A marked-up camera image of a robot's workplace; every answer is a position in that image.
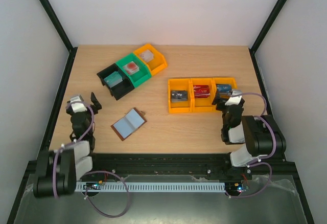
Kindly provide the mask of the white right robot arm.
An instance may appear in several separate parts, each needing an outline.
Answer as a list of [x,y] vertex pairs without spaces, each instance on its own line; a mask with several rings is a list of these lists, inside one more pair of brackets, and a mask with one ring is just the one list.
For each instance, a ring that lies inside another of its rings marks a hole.
[[[264,109],[259,116],[243,115],[245,96],[263,99]],[[273,116],[265,114],[267,101],[263,95],[237,89],[227,94],[216,92],[212,105],[222,112],[222,141],[241,146],[224,157],[223,174],[227,178],[235,178],[241,168],[284,159],[286,139]]]

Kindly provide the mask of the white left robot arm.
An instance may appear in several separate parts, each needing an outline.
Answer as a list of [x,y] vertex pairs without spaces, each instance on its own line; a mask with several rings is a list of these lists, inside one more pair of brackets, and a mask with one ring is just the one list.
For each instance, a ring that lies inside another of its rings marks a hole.
[[91,153],[95,148],[95,115],[102,105],[95,94],[90,93],[91,104],[81,95],[67,101],[66,113],[70,115],[71,140],[57,150],[44,150],[37,159],[33,183],[36,198],[54,197],[74,193],[77,180],[92,169]]

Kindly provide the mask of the brown leather card holder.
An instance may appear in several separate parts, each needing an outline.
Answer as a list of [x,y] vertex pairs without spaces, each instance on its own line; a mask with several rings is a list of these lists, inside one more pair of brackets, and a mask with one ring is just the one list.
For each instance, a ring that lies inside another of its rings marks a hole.
[[121,139],[121,141],[124,141],[146,122],[147,120],[144,115],[136,107],[134,107],[122,118],[112,124],[111,128]]

